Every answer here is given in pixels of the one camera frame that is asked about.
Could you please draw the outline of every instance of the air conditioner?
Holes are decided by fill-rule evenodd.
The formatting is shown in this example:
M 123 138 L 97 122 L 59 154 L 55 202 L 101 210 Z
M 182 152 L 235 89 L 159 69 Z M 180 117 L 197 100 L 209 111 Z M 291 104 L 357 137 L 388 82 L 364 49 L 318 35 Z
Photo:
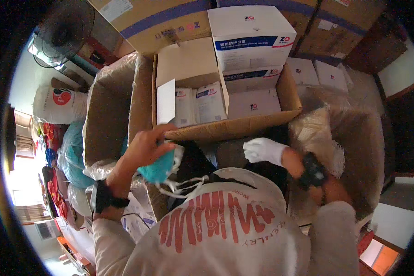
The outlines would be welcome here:
M 53 219 L 37 221 L 34 223 L 38 234 L 42 240 L 52 239 L 60 236 L 60 231 Z

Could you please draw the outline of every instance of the white shirt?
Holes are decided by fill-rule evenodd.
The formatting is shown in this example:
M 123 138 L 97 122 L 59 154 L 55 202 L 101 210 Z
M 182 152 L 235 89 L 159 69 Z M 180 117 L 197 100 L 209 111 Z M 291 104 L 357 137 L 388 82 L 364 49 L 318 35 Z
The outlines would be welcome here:
M 321 207 L 308 237 L 287 216 L 283 197 L 261 188 L 257 176 L 259 182 L 245 181 L 257 189 L 228 182 L 203 185 L 137 245 L 120 223 L 97 219 L 97 274 L 359 274 L 353 207 L 342 201 Z

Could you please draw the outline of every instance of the face mask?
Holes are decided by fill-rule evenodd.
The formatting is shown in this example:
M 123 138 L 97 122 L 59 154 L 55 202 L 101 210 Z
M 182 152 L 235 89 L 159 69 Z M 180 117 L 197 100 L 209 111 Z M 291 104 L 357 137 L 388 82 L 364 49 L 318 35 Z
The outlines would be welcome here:
M 150 183 L 164 183 L 169 175 L 172 174 L 174 160 L 175 150 L 172 150 L 158 158 L 153 164 L 139 167 L 138 173 Z
M 183 183 L 178 183 L 167 179 L 169 175 L 176 173 L 178 171 L 179 165 L 182 161 L 183 154 L 184 147 L 176 145 L 174 150 L 167 152 L 165 155 L 161 156 L 158 160 L 156 160 L 153 164 L 138 168 L 138 173 L 140 173 L 146 181 L 155 184 L 155 186 L 161 193 L 171 197 L 186 198 L 188 197 L 188 195 L 181 196 L 180 193 L 185 189 L 200 187 L 205 180 L 208 180 L 208 176 L 206 175 L 202 178 L 193 178 L 184 181 Z M 183 184 L 194 181 L 198 181 L 198 183 L 183 189 L 178 188 Z M 168 192 L 161 188 L 161 183 L 167 185 L 170 188 L 171 192 Z

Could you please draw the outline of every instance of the teal plastic bag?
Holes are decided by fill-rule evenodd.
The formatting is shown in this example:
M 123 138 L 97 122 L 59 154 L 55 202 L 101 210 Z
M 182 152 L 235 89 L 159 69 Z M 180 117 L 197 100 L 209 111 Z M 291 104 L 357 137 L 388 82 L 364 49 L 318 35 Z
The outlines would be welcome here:
M 72 185 L 85 189 L 95 181 L 83 174 L 83 125 L 83 122 L 73 122 L 66 130 L 57 152 L 57 165 Z

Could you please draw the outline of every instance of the electric fan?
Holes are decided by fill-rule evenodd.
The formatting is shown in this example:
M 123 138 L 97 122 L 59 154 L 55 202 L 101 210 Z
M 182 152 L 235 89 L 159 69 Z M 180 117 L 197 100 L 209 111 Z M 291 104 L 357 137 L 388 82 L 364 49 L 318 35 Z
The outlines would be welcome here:
M 36 30 L 32 44 L 35 61 L 54 68 L 83 47 L 94 27 L 94 8 L 87 1 L 64 0 L 54 5 Z

